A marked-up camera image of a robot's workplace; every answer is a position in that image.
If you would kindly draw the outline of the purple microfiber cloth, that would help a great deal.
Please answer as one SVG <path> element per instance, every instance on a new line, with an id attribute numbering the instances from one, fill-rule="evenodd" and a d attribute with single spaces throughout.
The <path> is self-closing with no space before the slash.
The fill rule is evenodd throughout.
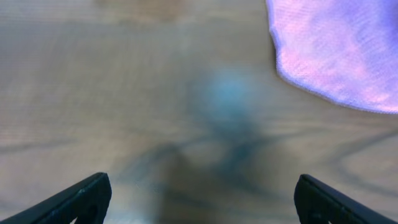
<path id="1" fill-rule="evenodd" d="M 337 105 L 397 113 L 397 0 L 270 0 L 276 69 Z"/>

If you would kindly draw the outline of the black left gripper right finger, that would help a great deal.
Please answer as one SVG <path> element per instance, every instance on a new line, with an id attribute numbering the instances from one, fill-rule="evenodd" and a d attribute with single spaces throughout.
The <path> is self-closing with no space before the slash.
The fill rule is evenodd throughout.
<path id="1" fill-rule="evenodd" d="M 299 177 L 294 204 L 301 224 L 397 224 L 308 174 Z"/>

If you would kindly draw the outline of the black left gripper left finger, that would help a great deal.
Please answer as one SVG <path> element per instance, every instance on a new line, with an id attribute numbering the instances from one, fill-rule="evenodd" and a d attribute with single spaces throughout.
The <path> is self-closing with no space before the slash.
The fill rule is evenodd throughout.
<path id="1" fill-rule="evenodd" d="M 110 200 L 109 177 L 98 172 L 1 224 L 103 224 Z"/>

